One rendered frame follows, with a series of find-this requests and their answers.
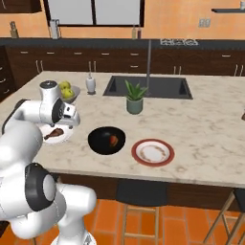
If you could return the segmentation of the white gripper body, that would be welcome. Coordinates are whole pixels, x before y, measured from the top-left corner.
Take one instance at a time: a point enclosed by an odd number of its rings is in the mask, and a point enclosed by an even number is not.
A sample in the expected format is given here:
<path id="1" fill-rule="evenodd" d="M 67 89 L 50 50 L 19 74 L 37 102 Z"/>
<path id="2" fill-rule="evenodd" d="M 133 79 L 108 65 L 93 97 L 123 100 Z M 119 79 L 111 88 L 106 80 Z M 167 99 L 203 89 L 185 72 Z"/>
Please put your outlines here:
<path id="1" fill-rule="evenodd" d="M 68 125 L 68 126 L 79 126 L 80 124 L 79 113 L 76 112 L 74 116 L 65 115 L 58 121 L 58 123 L 62 125 Z"/>

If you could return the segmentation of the brown chicken drumstick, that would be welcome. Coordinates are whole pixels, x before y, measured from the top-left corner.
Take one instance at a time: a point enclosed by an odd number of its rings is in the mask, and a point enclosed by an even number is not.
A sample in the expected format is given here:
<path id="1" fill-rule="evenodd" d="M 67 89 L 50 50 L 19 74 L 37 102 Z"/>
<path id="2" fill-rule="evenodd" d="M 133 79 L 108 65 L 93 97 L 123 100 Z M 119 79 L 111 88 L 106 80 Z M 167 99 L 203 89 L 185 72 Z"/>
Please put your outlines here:
<path id="1" fill-rule="evenodd" d="M 64 131 L 62 128 L 56 128 L 50 134 L 46 135 L 44 137 L 44 139 L 48 140 L 49 138 L 58 137 L 58 136 L 63 135 L 63 134 L 64 134 Z"/>

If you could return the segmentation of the grey fruit bowl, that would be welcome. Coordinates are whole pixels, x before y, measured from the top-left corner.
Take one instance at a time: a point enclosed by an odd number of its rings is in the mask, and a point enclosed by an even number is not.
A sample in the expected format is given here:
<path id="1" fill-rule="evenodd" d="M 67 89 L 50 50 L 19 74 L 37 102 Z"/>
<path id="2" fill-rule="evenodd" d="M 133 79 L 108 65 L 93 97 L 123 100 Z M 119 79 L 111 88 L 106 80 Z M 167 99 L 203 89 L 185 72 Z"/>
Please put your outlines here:
<path id="1" fill-rule="evenodd" d="M 75 85 L 71 85 L 71 90 L 74 92 L 74 95 L 71 97 L 71 98 L 63 98 L 61 97 L 61 99 L 64 101 L 64 102 L 67 102 L 67 103 L 73 103 L 77 97 L 79 96 L 80 94 L 80 88 L 75 86 Z"/>

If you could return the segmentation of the black bowl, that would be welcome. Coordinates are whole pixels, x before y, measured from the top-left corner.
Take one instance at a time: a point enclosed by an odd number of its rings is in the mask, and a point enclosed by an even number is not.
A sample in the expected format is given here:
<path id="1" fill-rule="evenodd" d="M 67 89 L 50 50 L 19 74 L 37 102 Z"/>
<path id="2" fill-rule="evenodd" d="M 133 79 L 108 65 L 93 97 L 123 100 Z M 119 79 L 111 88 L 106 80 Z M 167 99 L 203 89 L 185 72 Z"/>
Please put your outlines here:
<path id="1" fill-rule="evenodd" d="M 116 146 L 110 145 L 110 137 L 115 135 L 119 141 Z M 94 129 L 88 135 L 90 148 L 100 155 L 111 155 L 119 152 L 125 144 L 125 133 L 114 126 L 103 126 Z"/>

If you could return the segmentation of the white plate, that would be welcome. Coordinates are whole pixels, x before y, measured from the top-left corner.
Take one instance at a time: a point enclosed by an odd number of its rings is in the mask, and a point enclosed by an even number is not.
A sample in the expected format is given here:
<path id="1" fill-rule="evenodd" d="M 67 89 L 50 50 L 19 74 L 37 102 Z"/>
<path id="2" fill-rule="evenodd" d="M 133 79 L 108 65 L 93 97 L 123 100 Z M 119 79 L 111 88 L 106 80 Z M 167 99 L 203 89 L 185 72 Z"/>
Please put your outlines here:
<path id="1" fill-rule="evenodd" d="M 64 131 L 64 134 L 58 137 L 52 137 L 52 138 L 49 138 L 48 140 L 45 140 L 44 137 L 50 134 L 56 128 L 62 128 Z M 43 135 L 43 142 L 46 144 L 50 144 L 50 145 L 59 144 L 59 143 L 63 143 L 67 141 L 73 135 L 73 132 L 74 132 L 74 129 L 70 129 L 68 125 L 61 125 L 61 124 L 56 124 L 55 126 L 50 126 L 48 124 L 42 124 L 39 126 L 39 129 L 41 130 L 42 135 Z"/>

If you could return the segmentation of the white soap dispenser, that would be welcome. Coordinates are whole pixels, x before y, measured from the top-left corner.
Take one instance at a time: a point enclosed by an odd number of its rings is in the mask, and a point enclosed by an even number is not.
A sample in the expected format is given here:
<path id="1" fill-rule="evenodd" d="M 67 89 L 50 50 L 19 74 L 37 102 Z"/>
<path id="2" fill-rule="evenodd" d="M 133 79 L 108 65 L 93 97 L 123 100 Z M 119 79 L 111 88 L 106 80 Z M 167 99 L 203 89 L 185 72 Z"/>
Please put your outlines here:
<path id="1" fill-rule="evenodd" d="M 88 78 L 85 80 L 87 94 L 94 95 L 96 93 L 96 80 L 92 77 L 91 74 L 88 75 Z"/>

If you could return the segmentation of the green potted plant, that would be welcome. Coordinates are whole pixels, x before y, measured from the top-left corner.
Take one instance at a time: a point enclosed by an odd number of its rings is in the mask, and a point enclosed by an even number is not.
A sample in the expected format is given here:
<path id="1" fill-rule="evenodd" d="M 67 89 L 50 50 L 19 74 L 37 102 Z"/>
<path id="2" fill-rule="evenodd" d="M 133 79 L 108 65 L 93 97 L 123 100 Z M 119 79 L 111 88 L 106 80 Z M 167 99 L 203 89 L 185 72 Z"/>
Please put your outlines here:
<path id="1" fill-rule="evenodd" d="M 125 85 L 127 88 L 126 110 L 129 114 L 138 115 L 143 111 L 147 87 L 141 87 L 140 84 L 133 85 L 129 81 L 126 81 Z"/>

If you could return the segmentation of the dark brown cupboard run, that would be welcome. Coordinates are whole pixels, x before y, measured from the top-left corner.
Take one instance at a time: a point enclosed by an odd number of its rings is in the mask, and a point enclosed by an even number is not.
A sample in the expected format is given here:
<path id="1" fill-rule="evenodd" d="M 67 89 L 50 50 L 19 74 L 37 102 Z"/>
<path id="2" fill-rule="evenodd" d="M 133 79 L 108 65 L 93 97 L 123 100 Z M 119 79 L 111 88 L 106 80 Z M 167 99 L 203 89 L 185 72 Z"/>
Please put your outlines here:
<path id="1" fill-rule="evenodd" d="M 245 77 L 245 40 L 0 38 L 0 101 L 43 71 Z"/>

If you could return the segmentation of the white grey small appliance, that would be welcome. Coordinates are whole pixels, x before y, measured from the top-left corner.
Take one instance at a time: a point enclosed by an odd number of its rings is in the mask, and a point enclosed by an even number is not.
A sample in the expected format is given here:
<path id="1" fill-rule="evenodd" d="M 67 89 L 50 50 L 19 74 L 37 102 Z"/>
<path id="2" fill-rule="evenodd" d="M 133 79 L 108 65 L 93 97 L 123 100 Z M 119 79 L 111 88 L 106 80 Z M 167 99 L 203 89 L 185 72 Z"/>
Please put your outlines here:
<path id="1" fill-rule="evenodd" d="M 50 32 L 51 32 L 51 38 L 52 39 L 59 39 L 60 38 L 60 31 L 59 31 L 59 20 L 58 19 L 52 19 L 50 21 Z"/>

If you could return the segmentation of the dark sink basin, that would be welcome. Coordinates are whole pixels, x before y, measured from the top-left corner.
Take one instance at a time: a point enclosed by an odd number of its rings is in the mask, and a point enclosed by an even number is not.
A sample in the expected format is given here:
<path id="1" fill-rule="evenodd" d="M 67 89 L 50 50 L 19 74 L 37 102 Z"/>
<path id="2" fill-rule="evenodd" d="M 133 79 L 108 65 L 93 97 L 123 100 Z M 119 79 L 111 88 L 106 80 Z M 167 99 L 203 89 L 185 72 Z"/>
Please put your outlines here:
<path id="1" fill-rule="evenodd" d="M 125 85 L 126 81 L 130 82 L 133 86 L 140 84 L 141 88 L 147 87 L 147 93 L 150 98 L 177 100 L 192 99 L 192 94 L 185 78 L 168 77 L 150 78 L 149 83 L 146 83 L 146 77 L 112 76 L 103 94 L 111 97 L 127 96 L 128 90 Z"/>

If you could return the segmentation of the brown knife block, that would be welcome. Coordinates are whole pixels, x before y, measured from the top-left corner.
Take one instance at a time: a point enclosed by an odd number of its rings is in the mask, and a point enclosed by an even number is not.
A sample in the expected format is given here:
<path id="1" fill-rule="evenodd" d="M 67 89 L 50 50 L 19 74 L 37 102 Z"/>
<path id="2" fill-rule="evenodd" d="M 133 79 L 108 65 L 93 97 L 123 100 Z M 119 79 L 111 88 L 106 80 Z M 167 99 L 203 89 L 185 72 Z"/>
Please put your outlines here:
<path id="1" fill-rule="evenodd" d="M 18 35 L 18 31 L 15 26 L 15 22 L 11 21 L 10 26 L 11 26 L 11 38 L 18 38 L 19 35 Z"/>

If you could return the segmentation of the black framed window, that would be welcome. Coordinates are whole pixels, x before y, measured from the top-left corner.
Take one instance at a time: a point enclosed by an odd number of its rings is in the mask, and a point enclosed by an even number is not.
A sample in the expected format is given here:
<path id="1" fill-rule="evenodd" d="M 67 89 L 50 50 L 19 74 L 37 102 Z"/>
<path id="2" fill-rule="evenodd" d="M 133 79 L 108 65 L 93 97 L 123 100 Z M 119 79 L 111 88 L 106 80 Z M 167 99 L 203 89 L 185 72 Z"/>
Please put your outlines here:
<path id="1" fill-rule="evenodd" d="M 59 26 L 143 26 L 145 0 L 43 0 Z"/>

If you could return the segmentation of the dark brown wall cupboard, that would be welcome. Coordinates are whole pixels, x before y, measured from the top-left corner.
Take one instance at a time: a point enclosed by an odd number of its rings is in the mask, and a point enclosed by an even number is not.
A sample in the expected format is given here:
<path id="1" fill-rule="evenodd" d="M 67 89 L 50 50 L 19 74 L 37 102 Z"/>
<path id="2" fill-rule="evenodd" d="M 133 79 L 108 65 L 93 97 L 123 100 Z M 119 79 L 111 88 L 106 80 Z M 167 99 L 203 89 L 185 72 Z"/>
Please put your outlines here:
<path id="1" fill-rule="evenodd" d="M 36 13 L 40 11 L 40 0 L 0 0 L 0 13 Z"/>

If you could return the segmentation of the grey wall outlet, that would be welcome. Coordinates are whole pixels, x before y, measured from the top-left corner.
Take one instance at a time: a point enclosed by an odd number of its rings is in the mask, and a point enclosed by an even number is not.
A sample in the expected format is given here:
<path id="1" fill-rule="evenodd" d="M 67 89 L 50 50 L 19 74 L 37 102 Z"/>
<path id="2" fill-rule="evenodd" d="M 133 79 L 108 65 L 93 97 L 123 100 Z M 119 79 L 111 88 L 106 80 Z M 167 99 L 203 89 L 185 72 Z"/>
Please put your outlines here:
<path id="1" fill-rule="evenodd" d="M 199 19 L 199 28 L 208 28 L 211 25 L 211 20 L 209 18 L 200 18 Z"/>

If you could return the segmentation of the dark wall shelf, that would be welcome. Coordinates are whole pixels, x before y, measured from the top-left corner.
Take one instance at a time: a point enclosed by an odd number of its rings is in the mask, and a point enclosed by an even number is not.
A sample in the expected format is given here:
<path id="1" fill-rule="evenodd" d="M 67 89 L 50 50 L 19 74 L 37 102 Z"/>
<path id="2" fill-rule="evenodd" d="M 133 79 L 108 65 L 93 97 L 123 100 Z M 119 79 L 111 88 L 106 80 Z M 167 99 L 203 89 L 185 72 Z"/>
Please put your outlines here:
<path id="1" fill-rule="evenodd" d="M 242 9 L 212 9 L 215 13 L 245 13 Z"/>

